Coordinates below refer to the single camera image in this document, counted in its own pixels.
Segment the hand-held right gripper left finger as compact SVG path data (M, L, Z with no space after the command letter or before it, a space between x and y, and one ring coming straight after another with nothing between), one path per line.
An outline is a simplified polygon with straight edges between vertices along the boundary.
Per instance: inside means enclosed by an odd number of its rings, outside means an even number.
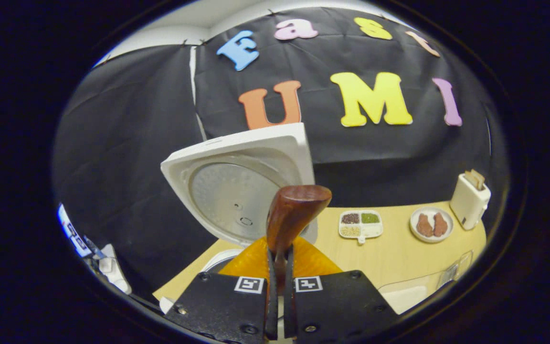
M277 339L278 297L266 238L221 271L201 271L177 299L163 298L166 320L204 341L265 344Z

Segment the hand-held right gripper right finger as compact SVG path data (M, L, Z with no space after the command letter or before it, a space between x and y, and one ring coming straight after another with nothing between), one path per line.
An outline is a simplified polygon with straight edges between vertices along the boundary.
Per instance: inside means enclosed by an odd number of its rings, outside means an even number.
M284 331L295 344L360 344L390 333L399 315L364 272L295 277L299 246L287 253Z

